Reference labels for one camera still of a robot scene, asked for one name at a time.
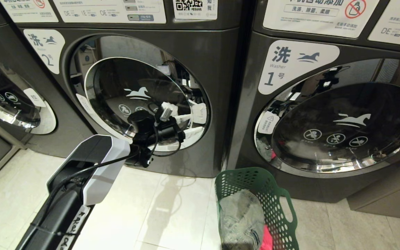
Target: plastic basket handle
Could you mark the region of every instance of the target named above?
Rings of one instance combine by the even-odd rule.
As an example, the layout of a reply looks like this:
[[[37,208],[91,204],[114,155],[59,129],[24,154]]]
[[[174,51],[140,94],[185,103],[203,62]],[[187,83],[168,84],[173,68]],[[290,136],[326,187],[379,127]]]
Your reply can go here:
[[[292,214],[292,221],[289,222],[288,220],[287,223],[289,224],[289,228],[293,228],[294,231],[297,228],[297,215],[295,214],[294,208],[292,206],[292,202],[291,202],[291,196],[289,195],[288,191],[286,189],[280,188],[278,190],[278,193],[281,194],[281,196],[284,196],[288,202],[288,206],[289,206],[289,210],[291,211]]]

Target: front-load washer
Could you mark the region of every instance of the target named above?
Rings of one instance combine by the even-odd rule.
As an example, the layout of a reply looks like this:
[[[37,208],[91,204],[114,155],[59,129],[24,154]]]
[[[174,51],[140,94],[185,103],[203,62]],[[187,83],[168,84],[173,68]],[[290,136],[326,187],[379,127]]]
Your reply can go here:
[[[258,1],[228,168],[337,202],[400,164],[400,0]]]
[[[56,0],[44,1],[37,13],[0,2],[98,133],[131,141],[128,116],[153,113],[166,102],[186,139],[178,153],[155,157],[148,170],[219,173],[242,1]],[[178,148],[178,141],[167,140],[155,152]]]
[[[36,152],[67,157],[93,132],[29,46],[0,13],[0,127]]]

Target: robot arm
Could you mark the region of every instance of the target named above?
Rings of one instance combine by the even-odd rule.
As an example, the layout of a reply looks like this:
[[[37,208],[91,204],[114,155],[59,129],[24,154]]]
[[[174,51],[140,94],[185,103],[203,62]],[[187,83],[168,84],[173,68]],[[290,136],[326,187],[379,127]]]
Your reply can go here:
[[[155,117],[145,110],[131,114],[128,122],[137,131],[132,144],[105,135],[81,142],[48,181],[49,197],[16,249],[71,249],[124,164],[146,168],[154,152],[149,147],[167,139],[183,142],[184,132],[168,114],[162,107]]]

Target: washer door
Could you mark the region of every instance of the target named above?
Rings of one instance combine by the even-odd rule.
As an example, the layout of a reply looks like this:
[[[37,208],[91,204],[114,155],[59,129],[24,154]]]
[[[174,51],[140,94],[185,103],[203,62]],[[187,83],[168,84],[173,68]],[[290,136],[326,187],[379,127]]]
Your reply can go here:
[[[2,63],[0,120],[33,134],[51,133],[57,126],[49,104],[21,76]]]
[[[387,166],[400,158],[400,60],[340,65],[292,85],[262,111],[254,140],[268,163],[305,177]]]
[[[179,61],[144,41],[118,35],[81,43],[70,65],[72,90],[84,109],[112,135],[132,142],[127,118],[139,110],[151,114],[165,102],[184,130],[185,149],[196,143],[209,123],[209,104],[199,82]],[[171,152],[177,141],[163,141],[156,152]]]

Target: tiled floor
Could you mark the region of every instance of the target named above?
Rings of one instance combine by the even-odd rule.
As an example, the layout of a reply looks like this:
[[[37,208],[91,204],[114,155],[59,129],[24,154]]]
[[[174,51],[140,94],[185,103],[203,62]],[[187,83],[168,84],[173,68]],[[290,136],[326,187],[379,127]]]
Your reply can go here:
[[[63,159],[21,150],[0,171],[0,250],[15,249]],[[400,219],[293,200],[301,250],[400,250]],[[124,167],[89,217],[75,250],[219,250],[212,179]]]

